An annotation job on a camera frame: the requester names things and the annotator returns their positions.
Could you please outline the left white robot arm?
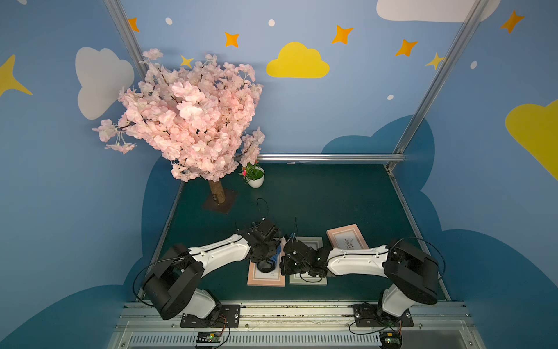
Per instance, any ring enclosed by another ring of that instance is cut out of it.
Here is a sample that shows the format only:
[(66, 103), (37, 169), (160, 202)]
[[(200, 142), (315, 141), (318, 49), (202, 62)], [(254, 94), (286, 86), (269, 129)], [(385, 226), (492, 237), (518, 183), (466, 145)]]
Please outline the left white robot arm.
[(203, 277), (242, 260), (252, 263), (269, 260), (277, 255), (279, 247), (280, 229), (270, 220), (203, 247), (176, 244), (145, 274), (141, 288), (163, 320), (183, 311), (214, 320), (218, 302), (209, 292), (198, 288)]

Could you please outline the blue black-edged cloth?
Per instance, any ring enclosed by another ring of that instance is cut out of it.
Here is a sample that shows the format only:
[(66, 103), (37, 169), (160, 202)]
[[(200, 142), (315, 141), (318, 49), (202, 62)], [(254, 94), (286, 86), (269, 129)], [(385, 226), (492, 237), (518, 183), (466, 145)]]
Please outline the blue black-edged cloth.
[(275, 272), (279, 268), (281, 253), (282, 253), (282, 246), (279, 245), (276, 253), (272, 257), (257, 263), (257, 270), (260, 273), (264, 273), (264, 274)]

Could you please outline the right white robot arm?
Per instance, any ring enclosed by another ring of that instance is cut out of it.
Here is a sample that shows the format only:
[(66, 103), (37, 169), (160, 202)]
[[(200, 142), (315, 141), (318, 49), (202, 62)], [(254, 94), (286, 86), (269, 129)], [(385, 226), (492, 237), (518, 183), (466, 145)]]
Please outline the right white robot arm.
[(403, 239), (367, 250), (333, 247), (314, 250), (291, 238), (283, 251), (280, 271), (284, 276), (306, 273), (325, 278), (362, 274), (389, 279), (392, 285), (382, 292), (376, 306), (376, 316), (382, 321), (401, 318), (417, 303), (434, 305), (438, 301), (438, 261)]

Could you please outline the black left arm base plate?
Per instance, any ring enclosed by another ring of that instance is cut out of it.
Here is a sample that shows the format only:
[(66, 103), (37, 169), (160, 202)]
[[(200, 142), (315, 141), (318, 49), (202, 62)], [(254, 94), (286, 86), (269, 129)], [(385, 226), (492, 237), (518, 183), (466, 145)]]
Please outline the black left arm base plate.
[(229, 328), (238, 328), (241, 306), (238, 304), (218, 304), (207, 317), (183, 314), (181, 328), (215, 328), (227, 324)]

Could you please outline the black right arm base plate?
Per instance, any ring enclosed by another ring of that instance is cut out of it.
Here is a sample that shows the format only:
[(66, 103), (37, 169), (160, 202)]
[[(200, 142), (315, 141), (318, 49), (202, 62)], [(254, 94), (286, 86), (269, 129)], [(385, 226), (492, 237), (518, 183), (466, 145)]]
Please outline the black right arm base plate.
[(396, 317), (385, 313), (376, 304), (367, 302), (354, 304), (353, 314), (356, 326), (363, 327), (414, 327), (414, 321), (409, 310), (404, 311), (402, 316)]

